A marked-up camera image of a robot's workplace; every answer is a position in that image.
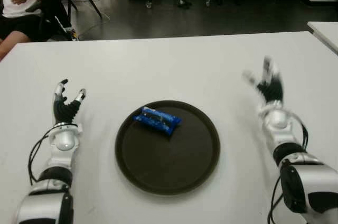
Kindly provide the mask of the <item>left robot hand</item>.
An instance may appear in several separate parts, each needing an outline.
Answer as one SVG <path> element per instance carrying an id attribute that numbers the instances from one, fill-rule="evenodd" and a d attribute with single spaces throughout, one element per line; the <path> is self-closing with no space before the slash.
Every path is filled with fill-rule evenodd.
<path id="1" fill-rule="evenodd" d="M 82 88 L 75 99 L 66 104 L 67 97 L 63 95 L 65 91 L 65 85 L 68 83 L 68 79 L 60 81 L 53 94 L 53 118 L 54 124 L 66 123 L 71 124 L 76 114 L 79 111 L 82 101 L 85 99 L 87 93 Z"/>

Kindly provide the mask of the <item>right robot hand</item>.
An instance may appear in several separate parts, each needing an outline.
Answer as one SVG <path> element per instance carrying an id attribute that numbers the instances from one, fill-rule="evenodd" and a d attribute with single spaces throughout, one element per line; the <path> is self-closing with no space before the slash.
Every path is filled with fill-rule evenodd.
<path id="1" fill-rule="evenodd" d="M 269 57 L 264 57 L 262 64 L 262 77 L 257 80 L 252 72 L 244 71 L 243 78 L 248 84 L 254 86 L 263 96 L 265 103 L 283 102 L 283 82 L 276 64 Z"/>

